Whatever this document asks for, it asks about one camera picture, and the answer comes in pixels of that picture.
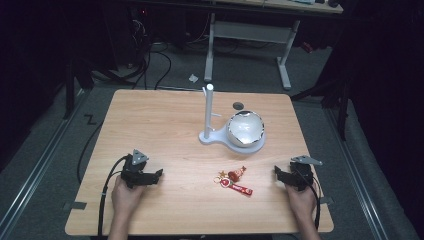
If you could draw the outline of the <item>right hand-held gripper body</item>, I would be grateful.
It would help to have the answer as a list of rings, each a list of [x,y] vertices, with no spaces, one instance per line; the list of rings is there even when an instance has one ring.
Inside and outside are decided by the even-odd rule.
[[[303,191],[312,185],[313,165],[322,166],[323,162],[306,155],[293,157],[289,165],[290,173],[283,174],[288,178],[288,185],[295,187],[298,191]]]

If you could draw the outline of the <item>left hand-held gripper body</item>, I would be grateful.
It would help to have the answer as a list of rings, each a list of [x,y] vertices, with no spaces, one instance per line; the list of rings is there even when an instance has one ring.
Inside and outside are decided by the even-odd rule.
[[[126,182],[129,188],[134,186],[147,186],[143,185],[143,180],[148,177],[154,177],[153,173],[145,173],[144,168],[149,158],[141,153],[139,150],[134,149],[132,154],[125,157],[125,164],[121,171],[121,179]]]

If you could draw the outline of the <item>red keychain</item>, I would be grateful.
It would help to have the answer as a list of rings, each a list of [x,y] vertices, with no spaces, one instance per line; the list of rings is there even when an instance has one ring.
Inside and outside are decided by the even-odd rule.
[[[246,167],[242,166],[238,169],[232,171],[221,171],[218,175],[213,179],[216,184],[219,184],[223,188],[232,189],[237,191],[245,196],[251,196],[253,194],[253,190],[239,185],[239,181],[241,177],[244,175],[246,171]]]

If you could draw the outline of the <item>person's left hand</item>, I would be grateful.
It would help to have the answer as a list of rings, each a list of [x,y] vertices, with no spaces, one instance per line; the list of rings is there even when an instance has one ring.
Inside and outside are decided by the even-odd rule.
[[[134,211],[137,209],[145,189],[145,186],[129,188],[126,182],[118,176],[112,191],[114,216],[130,219]]]

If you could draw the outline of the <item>person's right hand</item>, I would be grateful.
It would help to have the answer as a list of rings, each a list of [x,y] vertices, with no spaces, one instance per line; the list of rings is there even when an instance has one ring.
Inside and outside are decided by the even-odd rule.
[[[285,185],[289,197],[291,210],[298,222],[312,222],[313,211],[316,207],[316,198],[310,187],[298,191],[295,187]]]

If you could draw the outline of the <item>white silver-rimmed bowl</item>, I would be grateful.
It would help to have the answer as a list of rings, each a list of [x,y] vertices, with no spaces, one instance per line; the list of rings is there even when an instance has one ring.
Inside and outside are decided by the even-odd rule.
[[[226,125],[227,138],[241,148],[257,145],[264,134],[264,122],[261,116],[253,111],[240,111],[234,114]]]

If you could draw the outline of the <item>white stand with pole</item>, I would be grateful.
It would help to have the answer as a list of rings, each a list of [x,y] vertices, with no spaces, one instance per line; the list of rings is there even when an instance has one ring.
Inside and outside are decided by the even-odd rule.
[[[198,139],[202,144],[205,144],[205,145],[222,144],[222,145],[225,145],[230,150],[240,154],[253,154],[262,149],[262,147],[265,145],[266,132],[264,134],[264,137],[259,141],[259,143],[253,147],[241,148],[230,142],[230,140],[227,138],[227,135],[226,135],[226,125],[228,120],[234,114],[225,122],[225,124],[219,130],[213,129],[211,126],[211,118],[212,118],[214,86],[212,84],[207,84],[203,88],[203,93],[205,95],[205,122],[204,122],[204,130],[200,132],[198,135]]]

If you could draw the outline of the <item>black metal stand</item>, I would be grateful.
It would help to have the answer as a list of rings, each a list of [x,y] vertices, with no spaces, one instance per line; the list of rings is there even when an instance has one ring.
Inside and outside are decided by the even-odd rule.
[[[91,69],[88,62],[83,58],[70,59],[66,65],[66,103],[65,103],[65,119],[69,119],[75,108],[75,82],[78,82],[82,89],[91,90],[94,81],[91,77]]]
[[[338,107],[336,131],[342,140],[346,140],[345,126],[349,90],[352,77],[349,75],[351,61],[343,57],[343,53],[333,49],[315,85],[305,91],[291,96],[292,101],[309,96],[322,96],[321,106],[324,109]]]

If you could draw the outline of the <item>wooden desk with white legs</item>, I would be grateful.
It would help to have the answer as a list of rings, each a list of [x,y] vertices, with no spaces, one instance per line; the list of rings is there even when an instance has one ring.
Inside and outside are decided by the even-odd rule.
[[[234,7],[253,6],[260,10],[287,10],[289,13],[340,15],[344,9],[336,0],[211,0],[212,5],[229,4]],[[213,79],[214,42],[216,38],[247,40],[264,43],[283,44],[282,55],[276,58],[282,86],[291,89],[286,61],[292,48],[300,25],[296,17],[288,26],[278,26],[276,23],[248,23],[246,20],[217,20],[215,14],[209,17],[209,40],[206,56],[204,81],[210,83]]]

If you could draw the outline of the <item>metal floor rail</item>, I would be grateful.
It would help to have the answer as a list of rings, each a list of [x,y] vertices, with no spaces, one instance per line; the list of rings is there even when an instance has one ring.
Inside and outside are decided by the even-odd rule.
[[[7,240],[13,232],[52,163],[76,112],[89,94],[89,90],[78,90],[75,106],[67,113],[65,91],[61,90],[53,105],[36,121],[11,162],[0,173],[0,240]]]
[[[334,133],[339,148],[342,151],[343,159],[347,167],[347,175],[350,178],[351,184],[357,195],[359,204],[370,227],[370,230],[375,240],[389,240],[387,232],[382,224],[380,216],[377,212],[374,201],[372,200],[360,172],[354,162],[353,156],[349,150],[347,143],[340,137],[337,128],[337,119],[332,110],[323,110],[327,120],[329,121],[330,128]]]

